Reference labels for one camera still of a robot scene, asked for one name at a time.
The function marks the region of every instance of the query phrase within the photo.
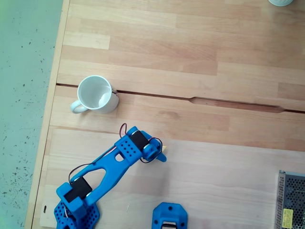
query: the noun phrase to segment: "power supply unit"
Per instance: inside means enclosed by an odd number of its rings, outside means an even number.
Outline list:
[[[280,170],[275,229],[305,229],[305,175]]]

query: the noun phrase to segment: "black cable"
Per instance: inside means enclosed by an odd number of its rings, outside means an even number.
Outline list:
[[[88,166],[88,165],[93,165],[95,164],[97,161],[99,161],[100,159],[102,159],[104,156],[106,156],[107,153],[111,152],[112,150],[114,150],[116,148],[116,146],[111,147],[110,149],[108,149],[105,153],[103,153],[102,155],[100,155],[100,157],[98,157],[94,162],[88,163],[88,164],[82,164],[80,166],[77,166],[76,168],[74,168],[70,173],[69,173],[69,183],[71,184],[70,181],[70,176],[71,174],[78,168],[82,167],[82,166]]]
[[[71,173],[73,173],[76,169],[78,169],[78,168],[80,168],[80,167],[82,167],[82,166],[88,166],[88,165],[91,165],[91,164],[92,164],[92,162],[91,162],[91,163],[88,163],[88,164],[82,164],[82,165],[77,166],[76,168],[74,168],[74,169],[69,173],[69,183],[71,184],[71,181],[70,181]]]
[[[163,143],[162,143],[162,141],[161,141],[159,138],[157,138],[157,137],[152,137],[152,138],[149,139],[149,142],[150,142],[151,140],[153,140],[153,139],[157,139],[157,140],[161,143],[161,149],[160,149],[160,152],[159,152],[152,160],[150,160],[150,161],[143,161],[142,158],[140,158],[140,161],[142,161],[142,162],[145,163],[145,164],[152,162],[154,159],[156,159],[156,158],[162,153],[162,148],[163,148]]]
[[[125,135],[126,135],[127,124],[126,124],[126,123],[123,123],[123,124],[121,125],[121,128],[120,128],[120,138],[122,138],[121,131],[122,131],[123,126],[125,126]]]

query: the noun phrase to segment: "yellow label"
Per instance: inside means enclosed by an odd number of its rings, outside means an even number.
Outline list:
[[[291,209],[284,209],[283,211],[283,223],[282,227],[283,228],[292,228],[292,216],[293,216],[294,211]]]

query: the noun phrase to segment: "mounting hole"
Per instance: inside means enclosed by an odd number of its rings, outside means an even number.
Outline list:
[[[124,158],[121,156],[121,154],[118,154],[117,156],[115,156],[115,159],[116,159],[118,162],[124,160]]]

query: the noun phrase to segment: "mug handle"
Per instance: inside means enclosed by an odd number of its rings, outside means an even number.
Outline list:
[[[84,112],[84,111],[87,111],[88,108],[82,106],[82,107],[78,107],[81,105],[81,102],[79,100],[76,100],[74,103],[71,104],[70,106],[70,110],[75,113],[75,114],[78,114],[78,113],[81,113],[81,112]]]

